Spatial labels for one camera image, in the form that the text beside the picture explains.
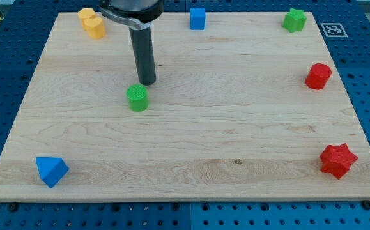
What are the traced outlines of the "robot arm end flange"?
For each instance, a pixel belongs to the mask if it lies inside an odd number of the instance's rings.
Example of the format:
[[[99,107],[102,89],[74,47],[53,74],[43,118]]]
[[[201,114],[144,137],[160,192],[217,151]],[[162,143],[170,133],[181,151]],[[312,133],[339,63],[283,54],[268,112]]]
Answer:
[[[99,0],[101,14],[133,30],[150,27],[164,12],[163,0]]]

